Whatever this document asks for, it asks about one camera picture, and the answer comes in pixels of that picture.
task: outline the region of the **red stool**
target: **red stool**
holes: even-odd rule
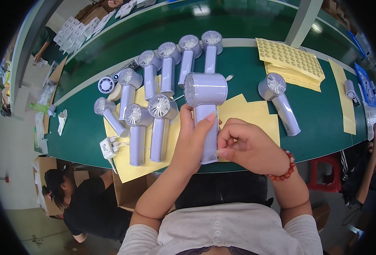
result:
[[[324,191],[324,192],[338,192],[341,190],[341,158],[339,152],[319,157],[311,162],[311,180],[307,184],[308,189],[315,191]],[[323,162],[328,163],[332,166],[332,173],[329,176],[324,178],[325,184],[317,183],[317,163]]]

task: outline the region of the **white shirt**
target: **white shirt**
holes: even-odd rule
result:
[[[209,246],[237,247],[258,255],[323,254],[311,215],[282,227],[279,215],[261,204],[231,203],[176,210],[159,233],[146,225],[131,226],[118,255],[175,255]]]

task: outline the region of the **black hair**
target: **black hair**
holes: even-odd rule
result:
[[[63,177],[66,176],[68,168],[68,165],[64,165],[62,170],[49,169],[45,173],[46,186],[42,186],[42,194],[47,196],[50,193],[51,199],[59,208],[64,207],[65,192],[61,184],[65,182]]]

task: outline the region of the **red bead bracelet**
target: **red bead bracelet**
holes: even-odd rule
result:
[[[293,155],[286,149],[283,149],[283,151],[287,154],[287,156],[290,159],[290,168],[282,176],[275,176],[275,175],[266,175],[270,180],[272,181],[284,181],[285,179],[290,178],[291,174],[294,172],[294,166],[296,166],[296,160],[294,159]]]

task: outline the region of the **lavender handheld fan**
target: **lavender handheld fan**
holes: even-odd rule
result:
[[[162,61],[152,50],[147,50],[140,54],[138,64],[144,68],[144,92],[145,100],[158,94],[157,72],[162,67]]]
[[[182,51],[181,70],[178,85],[183,89],[185,76],[194,69],[195,59],[202,54],[199,39],[194,35],[184,35],[178,42]]]
[[[124,113],[125,122],[130,126],[130,165],[144,164],[145,128],[152,123],[148,109],[131,104]]]
[[[222,35],[209,30],[202,34],[202,45],[205,51],[205,73],[213,74],[216,67],[216,55],[222,53]]]
[[[160,93],[173,96],[175,91],[175,66],[181,61],[181,53],[176,49],[175,43],[165,42],[158,47],[157,54],[163,60]]]
[[[128,127],[119,121],[119,118],[116,116],[116,104],[113,101],[98,98],[94,103],[94,113],[102,115],[118,136],[126,137],[129,134],[130,130]]]
[[[283,77],[276,73],[267,74],[259,83],[259,94],[266,101],[272,101],[288,136],[295,136],[301,132],[296,117],[284,92],[287,84]]]
[[[225,102],[227,97],[227,82],[221,74],[189,73],[185,77],[184,89],[186,103],[194,109],[195,126],[211,113],[216,114],[216,120],[205,138],[201,164],[218,161],[216,137],[219,132],[217,105]]]
[[[161,162],[165,158],[168,126],[178,113],[178,105],[164,94],[157,94],[148,101],[148,111],[154,117],[152,124],[150,160]]]
[[[119,120],[125,120],[124,111],[130,104],[134,103],[134,95],[136,90],[143,84],[143,76],[137,74],[131,68],[126,68],[119,73],[119,83],[123,86]]]

